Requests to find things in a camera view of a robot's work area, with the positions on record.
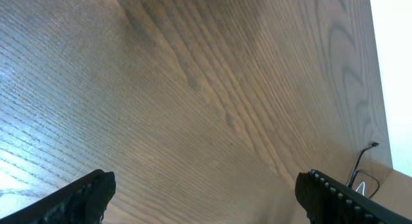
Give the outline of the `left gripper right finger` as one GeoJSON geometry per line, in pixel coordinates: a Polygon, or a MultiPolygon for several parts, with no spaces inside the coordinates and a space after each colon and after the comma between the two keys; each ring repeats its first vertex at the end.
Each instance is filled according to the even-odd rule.
{"type": "Polygon", "coordinates": [[[295,197],[315,224],[411,224],[410,219],[313,169],[298,174],[295,197]]]}

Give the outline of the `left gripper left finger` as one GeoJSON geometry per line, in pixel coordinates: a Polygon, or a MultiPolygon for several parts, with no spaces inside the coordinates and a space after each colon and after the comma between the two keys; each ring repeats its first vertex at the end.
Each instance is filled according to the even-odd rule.
{"type": "Polygon", "coordinates": [[[99,224],[116,191],[115,174],[101,169],[1,218],[1,224],[99,224]]]}

